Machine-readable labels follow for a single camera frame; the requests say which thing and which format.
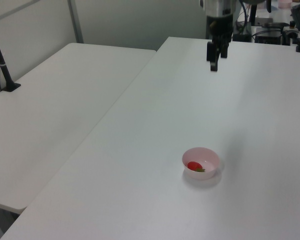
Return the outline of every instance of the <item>bowl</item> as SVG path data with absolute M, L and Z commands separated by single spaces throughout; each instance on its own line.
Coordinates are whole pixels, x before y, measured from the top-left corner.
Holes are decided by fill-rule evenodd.
M 215 175 L 219 167 L 220 160 L 218 155 L 211 149 L 205 147 L 194 147 L 187 150 L 182 156 L 184 171 L 193 179 L 206 180 Z M 193 171 L 187 167 L 189 162 L 201 164 L 204 172 Z

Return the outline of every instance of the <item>wall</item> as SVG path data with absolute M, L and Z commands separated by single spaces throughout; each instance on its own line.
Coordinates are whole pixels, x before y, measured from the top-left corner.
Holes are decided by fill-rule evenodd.
M 76 42 L 67 0 L 34 2 L 0 19 L 0 48 L 14 81 Z
M 84 43 L 158 50 L 167 37 L 204 38 L 199 0 L 75 0 Z

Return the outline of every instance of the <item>table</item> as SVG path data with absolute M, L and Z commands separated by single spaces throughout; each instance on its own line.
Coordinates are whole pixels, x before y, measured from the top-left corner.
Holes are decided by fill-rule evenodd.
M 71 43 L 0 93 L 0 208 L 20 214 L 155 54 Z
M 300 240 L 300 54 L 206 50 L 168 38 L 2 240 Z M 193 147 L 214 177 L 183 173 Z

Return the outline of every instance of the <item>tabletop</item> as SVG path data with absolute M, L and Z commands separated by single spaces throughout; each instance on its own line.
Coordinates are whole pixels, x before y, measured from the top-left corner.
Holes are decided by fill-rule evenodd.
M 0 208 L 21 213 L 155 51 L 71 43 L 0 93 Z
M 168 38 L 2 240 L 300 240 L 300 54 L 206 51 Z M 212 178 L 184 173 L 193 147 Z

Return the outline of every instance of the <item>microphone stand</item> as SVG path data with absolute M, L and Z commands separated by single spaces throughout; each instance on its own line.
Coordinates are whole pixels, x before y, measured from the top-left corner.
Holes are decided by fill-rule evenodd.
M 4 87 L 2 89 L 3 91 L 12 92 L 21 86 L 21 84 L 12 81 L 10 73 L 8 71 L 8 67 L 7 67 L 5 59 L 4 59 L 4 56 L 1 53 L 1 50 L 0 50 L 0 68 L 1 68 L 1 71 L 5 78 L 5 82 L 6 82 L 6 85 L 5 85 L 6 87 Z

